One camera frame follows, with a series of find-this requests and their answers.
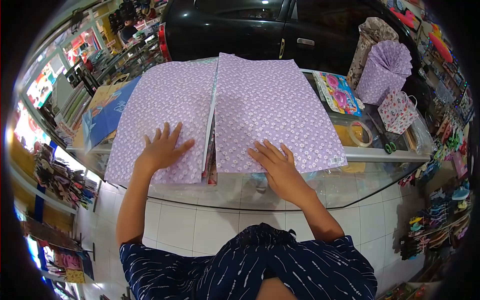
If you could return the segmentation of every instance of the car tail light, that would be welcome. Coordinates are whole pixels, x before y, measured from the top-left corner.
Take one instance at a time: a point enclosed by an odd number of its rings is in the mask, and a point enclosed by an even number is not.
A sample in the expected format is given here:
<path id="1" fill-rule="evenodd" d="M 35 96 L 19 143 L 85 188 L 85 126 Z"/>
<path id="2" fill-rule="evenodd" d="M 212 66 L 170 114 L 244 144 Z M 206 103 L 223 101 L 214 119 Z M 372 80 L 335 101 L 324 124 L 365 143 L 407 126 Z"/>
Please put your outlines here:
<path id="1" fill-rule="evenodd" d="M 162 56 L 166 61 L 172 61 L 170 53 L 168 52 L 167 40 L 165 37 L 165 23 L 160 24 L 158 27 L 158 44 L 162 51 Z"/>

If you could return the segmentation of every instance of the wrapped gift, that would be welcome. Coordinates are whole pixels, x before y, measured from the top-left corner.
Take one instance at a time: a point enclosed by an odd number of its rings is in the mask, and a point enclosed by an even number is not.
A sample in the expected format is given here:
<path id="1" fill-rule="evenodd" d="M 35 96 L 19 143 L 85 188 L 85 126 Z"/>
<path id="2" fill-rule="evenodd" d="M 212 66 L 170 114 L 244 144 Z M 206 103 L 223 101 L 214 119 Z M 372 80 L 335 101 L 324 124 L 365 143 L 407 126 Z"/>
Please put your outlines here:
<path id="1" fill-rule="evenodd" d="M 393 89 L 402 89 L 411 75 L 412 57 L 407 46 L 383 41 L 372 46 L 356 92 L 363 103 L 380 105 Z"/>
<path id="2" fill-rule="evenodd" d="M 395 30 L 385 23 L 384 20 L 377 17 L 368 17 L 364 23 L 359 25 L 359 32 L 360 37 L 357 49 L 347 74 L 348 85 L 353 89 L 359 83 L 372 46 L 386 40 L 398 42 L 398 34 Z"/>
<path id="3" fill-rule="evenodd" d="M 415 104 L 412 103 L 410 97 L 415 99 Z M 387 131 L 403 134 L 418 117 L 417 100 L 414 96 L 410 97 L 395 88 L 387 94 L 378 107 L 378 113 Z"/>

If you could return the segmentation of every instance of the purple floral wrapping paper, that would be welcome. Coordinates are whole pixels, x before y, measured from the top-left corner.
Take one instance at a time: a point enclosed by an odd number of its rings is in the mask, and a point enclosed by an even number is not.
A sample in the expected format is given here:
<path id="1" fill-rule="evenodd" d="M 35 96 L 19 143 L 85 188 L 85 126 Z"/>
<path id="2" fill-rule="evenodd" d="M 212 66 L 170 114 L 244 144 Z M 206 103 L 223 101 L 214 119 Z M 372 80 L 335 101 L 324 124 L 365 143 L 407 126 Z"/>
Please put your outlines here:
<path id="1" fill-rule="evenodd" d="M 132 92 L 122 113 L 108 160 L 105 180 L 128 184 L 137 157 L 156 128 L 178 122 L 183 127 L 177 146 L 195 139 L 195 145 L 174 165 L 157 171 L 151 183 L 198 183 L 204 170 L 204 148 L 208 114 L 217 60 L 167 62 L 149 69 Z"/>
<path id="2" fill-rule="evenodd" d="M 266 172 L 247 153 L 263 139 L 284 143 L 300 173 L 347 164 L 330 118 L 293 60 L 220 53 L 215 101 L 217 172 Z"/>
<path id="3" fill-rule="evenodd" d="M 394 88 L 402 89 L 412 72 L 407 46 L 391 40 L 372 46 L 356 92 L 363 103 L 380 105 Z"/>

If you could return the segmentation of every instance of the tape roll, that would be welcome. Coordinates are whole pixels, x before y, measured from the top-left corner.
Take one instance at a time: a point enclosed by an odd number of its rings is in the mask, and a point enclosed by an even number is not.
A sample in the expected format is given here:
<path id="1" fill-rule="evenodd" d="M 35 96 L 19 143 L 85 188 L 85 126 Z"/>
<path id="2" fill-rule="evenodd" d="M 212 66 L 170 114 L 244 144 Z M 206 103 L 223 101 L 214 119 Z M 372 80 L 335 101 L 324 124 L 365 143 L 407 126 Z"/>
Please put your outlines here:
<path id="1" fill-rule="evenodd" d="M 367 132 L 367 134 L 368 134 L 368 143 L 367 144 L 360 141 L 359 139 L 357 139 L 357 137 L 353 133 L 352 126 L 361 126 Z M 360 147 L 368 147 L 368 146 L 370 146 L 370 144 L 373 141 L 372 132 L 370 131 L 368 126 L 365 125 L 365 123 L 362 123 L 360 121 L 353 121 L 348 128 L 348 133 L 350 134 L 350 138 L 352 139 L 352 141 Z"/>

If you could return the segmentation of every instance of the white tile floor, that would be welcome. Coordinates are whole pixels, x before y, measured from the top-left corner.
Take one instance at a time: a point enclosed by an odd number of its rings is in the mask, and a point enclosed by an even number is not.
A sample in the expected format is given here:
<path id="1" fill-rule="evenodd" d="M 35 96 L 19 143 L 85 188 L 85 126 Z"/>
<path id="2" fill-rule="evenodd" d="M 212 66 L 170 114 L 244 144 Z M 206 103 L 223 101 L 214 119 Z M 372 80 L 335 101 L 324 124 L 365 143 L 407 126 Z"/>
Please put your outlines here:
<path id="1" fill-rule="evenodd" d="M 321 176 L 309 184 L 317 190 L 327 207 L 357 200 L 361 194 L 369 194 L 369 187 L 359 187 L 354 175 L 341 178 L 344 187 L 338 188 L 333 176 Z M 144 244 L 146 246 L 181 255 L 215 254 L 221 246 L 239 231 L 251 224 L 265 222 L 279 229 L 294 229 L 297 240 L 312 240 L 313 235 L 305 217 L 298 212 L 253 212 L 241 209 L 295 209 L 294 205 L 268 194 L 258 194 L 249 178 L 227 177 L 219 191 L 198 194 L 190 192 L 166 192 L 155 196 L 194 204 L 222 205 L 240 210 L 213 209 L 176 204 L 149 198 L 145 213 Z M 87 299 L 98 299 L 105 294 L 109 299 L 120 299 L 127 286 L 115 244 L 115 224 L 125 190 L 103 183 L 95 213 L 80 210 L 77 218 L 82 232 L 83 246 L 92 249 L 95 242 L 95 283 L 84 284 Z M 351 235 L 357 249 L 375 269 L 379 282 L 377 295 L 395 283 L 410 279 L 423 266 L 424 257 L 411 261 L 400 260 L 395 250 L 402 236 L 406 221 L 418 209 L 423 200 L 415 189 L 400 188 L 397 184 L 377 193 L 358 204 L 330 210 L 345 234 Z"/>

